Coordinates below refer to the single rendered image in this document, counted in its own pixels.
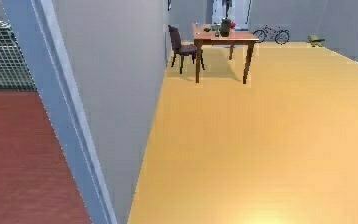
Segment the black bicycle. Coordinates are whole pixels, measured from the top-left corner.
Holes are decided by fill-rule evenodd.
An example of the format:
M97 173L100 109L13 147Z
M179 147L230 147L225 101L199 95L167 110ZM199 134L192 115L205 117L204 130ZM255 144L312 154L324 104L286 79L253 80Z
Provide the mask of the black bicycle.
M258 38L258 43L271 40L275 41L277 44L283 45L290 40L290 32L281 27L271 28L268 25L265 25L263 28L255 30L253 34Z

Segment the green toy on floor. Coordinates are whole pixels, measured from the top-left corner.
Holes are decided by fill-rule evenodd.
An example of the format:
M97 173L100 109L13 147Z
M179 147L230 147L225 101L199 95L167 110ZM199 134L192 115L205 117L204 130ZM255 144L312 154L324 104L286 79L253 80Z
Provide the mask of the green toy on floor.
M322 46L322 43L324 42L323 38L319 38L316 35L309 35L308 36L308 42L311 44L312 47Z

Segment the brown wooden table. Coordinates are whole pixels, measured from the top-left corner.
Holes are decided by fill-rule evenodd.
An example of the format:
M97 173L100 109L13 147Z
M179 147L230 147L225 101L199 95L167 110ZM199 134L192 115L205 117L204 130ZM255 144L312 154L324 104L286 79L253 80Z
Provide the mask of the brown wooden table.
M200 69L201 69L201 56L202 56L202 47L204 45L229 45L230 54L229 59L232 59L233 49L236 45L246 45L247 53L246 60L244 64L244 71L242 76L242 83L247 83L247 78L250 70L250 65L252 61L254 46L258 41L258 38L250 33L249 31L234 31L232 30L228 37L216 36L215 31L206 32L205 28L210 28L210 24L201 24L196 23L192 24L193 31L193 42L197 47L196 54L196 72L195 72L195 82L200 82Z

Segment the dark brown vase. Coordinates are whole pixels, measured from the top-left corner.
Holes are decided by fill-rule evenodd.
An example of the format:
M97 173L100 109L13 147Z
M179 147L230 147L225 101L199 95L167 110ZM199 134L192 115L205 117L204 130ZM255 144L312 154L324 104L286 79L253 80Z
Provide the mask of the dark brown vase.
M231 20L229 18L223 18L220 24L220 35L222 37L228 37L230 33Z

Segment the dark maroon chair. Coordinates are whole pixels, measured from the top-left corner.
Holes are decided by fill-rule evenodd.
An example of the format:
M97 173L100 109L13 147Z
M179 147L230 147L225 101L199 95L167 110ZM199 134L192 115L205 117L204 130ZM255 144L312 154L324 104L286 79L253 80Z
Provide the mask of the dark maroon chair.
M180 37L180 32L176 27L169 25L168 30L171 39L172 51L174 53L171 66L175 65L176 56L179 55L180 56L179 73L182 73L184 58L186 56L190 56L192 58L192 62L195 62L198 49L197 46L194 44L183 44Z

